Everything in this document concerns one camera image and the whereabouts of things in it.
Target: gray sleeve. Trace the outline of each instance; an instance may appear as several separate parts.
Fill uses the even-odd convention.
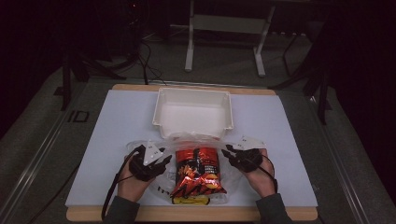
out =
[[[273,194],[256,201],[259,209],[262,223],[293,223],[286,213],[285,205],[283,204],[280,194]]]
[[[104,224],[131,224],[137,216],[140,204],[116,196],[104,220]]]

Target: metal leg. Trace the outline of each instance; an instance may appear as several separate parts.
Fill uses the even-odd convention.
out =
[[[259,77],[265,76],[264,65],[262,64],[262,46],[264,45],[265,37],[267,37],[268,30],[269,30],[270,24],[271,24],[271,20],[274,16],[274,12],[275,12],[275,6],[272,6],[270,9],[270,12],[268,14],[268,17],[264,23],[264,26],[262,27],[262,36],[260,39],[260,43],[257,47],[255,47],[253,49],[254,58],[256,61],[257,72],[259,74]]]
[[[189,26],[189,46],[187,48],[186,66],[184,70],[186,72],[192,71],[192,59],[194,55],[194,0],[190,0],[190,26]]]

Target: transparent plastic sheet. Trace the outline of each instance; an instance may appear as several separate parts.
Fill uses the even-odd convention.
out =
[[[128,151],[143,145],[146,147],[148,140],[133,141],[127,145]],[[236,168],[230,165],[227,158],[225,158],[221,150],[226,148],[226,145],[233,145],[233,143],[226,143],[220,141],[218,138],[201,134],[176,133],[169,136],[167,139],[154,142],[157,148],[163,147],[163,158],[172,155],[171,161],[166,165],[166,170],[162,175],[158,175],[155,180],[149,185],[149,190],[156,196],[165,199],[172,203],[171,193],[177,187],[177,159],[176,152],[189,148],[212,147],[218,152],[219,157],[219,173],[220,184],[227,191],[227,193],[208,194],[206,197],[210,199],[210,204],[224,204],[232,197],[239,185],[239,180],[242,176]]]

